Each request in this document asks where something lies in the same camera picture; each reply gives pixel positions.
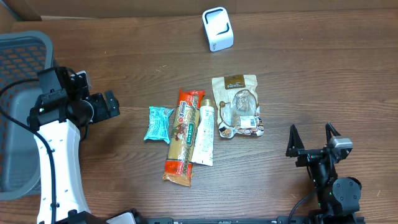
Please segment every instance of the white cube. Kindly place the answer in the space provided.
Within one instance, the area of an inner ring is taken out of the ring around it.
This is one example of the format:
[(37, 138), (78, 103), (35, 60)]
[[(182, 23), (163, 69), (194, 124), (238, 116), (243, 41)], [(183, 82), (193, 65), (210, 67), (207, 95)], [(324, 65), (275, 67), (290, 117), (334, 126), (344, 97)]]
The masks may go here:
[(234, 44), (234, 34), (225, 8), (209, 9), (203, 13), (202, 19), (212, 52)]

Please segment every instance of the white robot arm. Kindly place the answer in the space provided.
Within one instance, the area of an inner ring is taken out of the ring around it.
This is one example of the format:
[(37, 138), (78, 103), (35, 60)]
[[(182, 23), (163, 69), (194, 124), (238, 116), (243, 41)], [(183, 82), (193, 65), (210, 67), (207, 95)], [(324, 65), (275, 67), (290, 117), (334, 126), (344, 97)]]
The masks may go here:
[[(81, 185), (79, 166), (79, 129), (68, 119), (65, 122), (53, 121), (40, 127), (39, 134), (47, 140), (53, 150), (56, 176), (57, 209), (56, 221), (68, 217), (70, 210), (77, 213), (88, 212)], [(47, 150), (43, 142), (35, 136), (40, 156), (42, 196), (37, 223), (51, 223), (51, 171)]]
[(135, 224), (135, 211), (106, 221), (93, 216), (81, 184), (80, 128), (87, 130), (89, 124), (120, 114), (112, 91), (105, 92), (106, 101), (100, 93), (90, 95), (87, 74), (70, 68), (53, 67), (37, 76), (44, 94), (27, 119), (40, 157), (42, 196), (37, 223)]

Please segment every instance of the wooden table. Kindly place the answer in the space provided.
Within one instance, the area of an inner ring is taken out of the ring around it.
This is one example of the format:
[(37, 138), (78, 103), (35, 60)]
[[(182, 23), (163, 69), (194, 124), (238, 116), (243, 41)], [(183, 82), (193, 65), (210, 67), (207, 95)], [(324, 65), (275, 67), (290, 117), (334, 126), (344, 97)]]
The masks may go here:
[[(14, 24), (14, 32), (45, 32), (60, 65), (86, 70), (92, 93), (113, 90), (119, 99), (121, 115), (92, 125), (81, 145), (92, 213), (288, 215), (312, 190), (305, 168), (284, 155), (289, 126), (297, 125), (307, 148), (318, 148), (332, 121), (354, 142), (336, 169), (363, 184), (358, 214), (368, 223), (398, 222), (398, 10), (237, 14), (231, 23), (233, 47), (215, 53), (200, 16)], [(195, 166), (192, 187), (164, 182), (168, 145), (143, 141), (149, 106), (175, 107), (180, 87), (213, 98), (211, 78), (242, 73), (257, 75), (264, 136), (225, 141), (217, 134), (214, 166)], [(1, 202), (0, 222), (35, 223), (39, 203), (38, 195)], [(316, 207), (314, 199), (297, 213)]]

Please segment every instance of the teal package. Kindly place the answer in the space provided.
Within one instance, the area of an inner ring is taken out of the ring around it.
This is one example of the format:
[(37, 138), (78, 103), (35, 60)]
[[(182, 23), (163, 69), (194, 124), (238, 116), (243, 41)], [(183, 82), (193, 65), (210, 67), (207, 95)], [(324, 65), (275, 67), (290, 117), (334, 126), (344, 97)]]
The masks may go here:
[(164, 140), (170, 144), (169, 138), (169, 117), (174, 109), (149, 107), (149, 127), (144, 140)]

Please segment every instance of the snack package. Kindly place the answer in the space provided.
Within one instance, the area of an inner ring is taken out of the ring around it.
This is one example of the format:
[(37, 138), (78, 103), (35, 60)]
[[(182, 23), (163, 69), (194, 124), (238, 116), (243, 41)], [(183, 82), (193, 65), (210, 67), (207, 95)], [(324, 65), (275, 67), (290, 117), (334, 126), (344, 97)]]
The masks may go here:
[(255, 75), (233, 75), (213, 78), (213, 94), (217, 105), (217, 124), (220, 136), (235, 134), (262, 136), (264, 126), (257, 100)]
[(213, 165), (214, 143), (214, 101), (204, 99), (200, 103), (200, 123), (195, 140), (192, 162)]
[(169, 117), (174, 109), (149, 107), (149, 127), (144, 140), (164, 140), (170, 144)]
[(205, 91), (184, 93), (180, 89), (164, 180), (191, 186), (192, 154), (200, 118), (200, 102), (204, 95)]

